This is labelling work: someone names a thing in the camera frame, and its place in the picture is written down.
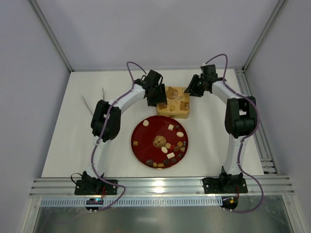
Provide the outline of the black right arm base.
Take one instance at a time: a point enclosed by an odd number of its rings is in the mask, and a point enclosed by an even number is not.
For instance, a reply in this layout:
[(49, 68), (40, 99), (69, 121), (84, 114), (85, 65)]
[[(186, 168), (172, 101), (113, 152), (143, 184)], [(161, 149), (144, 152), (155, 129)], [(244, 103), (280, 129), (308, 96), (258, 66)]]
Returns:
[(224, 167), (218, 178), (205, 177), (202, 182), (205, 194), (248, 193), (243, 173), (239, 171), (236, 175), (228, 174)]

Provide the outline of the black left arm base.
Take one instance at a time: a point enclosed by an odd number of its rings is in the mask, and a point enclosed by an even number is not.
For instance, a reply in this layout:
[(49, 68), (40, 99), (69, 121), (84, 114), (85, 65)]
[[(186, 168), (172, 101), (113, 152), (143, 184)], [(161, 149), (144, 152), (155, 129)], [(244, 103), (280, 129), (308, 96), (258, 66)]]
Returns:
[(116, 195), (117, 180), (107, 180), (103, 182), (98, 178), (91, 177), (84, 171), (82, 174), (73, 173), (70, 176), (71, 181), (75, 184), (75, 195)]

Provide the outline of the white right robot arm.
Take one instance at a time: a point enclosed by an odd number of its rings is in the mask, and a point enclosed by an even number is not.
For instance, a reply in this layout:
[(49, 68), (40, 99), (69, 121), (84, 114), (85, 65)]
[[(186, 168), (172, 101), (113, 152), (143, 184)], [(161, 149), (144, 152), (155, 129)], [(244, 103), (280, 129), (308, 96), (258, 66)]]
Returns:
[(220, 78), (215, 65), (201, 66), (201, 74), (193, 75), (186, 93), (202, 97), (212, 93), (226, 104), (225, 130), (229, 135), (227, 156), (218, 178), (206, 177), (202, 180), (205, 194), (247, 193), (242, 170), (242, 160), (248, 136), (258, 125), (256, 99), (245, 97)]

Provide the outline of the metal tongs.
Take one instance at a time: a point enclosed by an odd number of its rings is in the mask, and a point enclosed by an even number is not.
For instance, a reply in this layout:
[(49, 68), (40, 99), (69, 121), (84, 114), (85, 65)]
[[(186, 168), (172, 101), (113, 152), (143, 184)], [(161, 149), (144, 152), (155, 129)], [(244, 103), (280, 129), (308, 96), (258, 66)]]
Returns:
[[(86, 109), (88, 110), (88, 112), (91, 114), (91, 115), (94, 115), (94, 112), (95, 112), (95, 108), (96, 108), (96, 102), (95, 102), (95, 99), (91, 99), (91, 100), (88, 100), (87, 98), (84, 97), (84, 95), (81, 94), (81, 98), (82, 98), (82, 101), (83, 101), (83, 104), (85, 105)], [(97, 100), (104, 100), (105, 99), (105, 90), (103, 87), (101, 87), (101, 98), (100, 99), (97, 99)]]

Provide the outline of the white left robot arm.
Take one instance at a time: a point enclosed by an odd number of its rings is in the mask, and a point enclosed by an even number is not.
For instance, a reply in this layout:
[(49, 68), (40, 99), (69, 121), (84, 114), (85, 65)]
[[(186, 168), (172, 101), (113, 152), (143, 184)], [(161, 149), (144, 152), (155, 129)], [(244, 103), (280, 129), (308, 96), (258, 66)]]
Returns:
[(119, 134), (122, 113), (144, 98), (147, 99), (148, 106), (167, 103), (163, 76), (154, 70), (150, 70), (140, 79), (132, 80), (131, 88), (119, 97), (110, 101), (98, 101), (91, 121), (92, 134), (96, 141), (88, 166), (90, 173), (83, 172), (81, 180), (76, 184), (75, 194), (80, 190), (83, 195), (99, 195), (106, 184), (117, 185), (105, 180), (103, 174), (98, 173), (96, 165), (100, 161), (103, 149)]

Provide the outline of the silver tin lid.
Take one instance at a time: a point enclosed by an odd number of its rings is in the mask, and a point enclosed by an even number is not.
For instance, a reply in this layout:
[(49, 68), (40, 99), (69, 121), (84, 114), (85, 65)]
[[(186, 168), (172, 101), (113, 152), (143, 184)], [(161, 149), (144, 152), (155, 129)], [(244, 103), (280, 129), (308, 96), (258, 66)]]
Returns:
[(167, 104), (158, 104), (156, 112), (190, 112), (190, 95), (185, 94), (185, 87), (166, 86)]

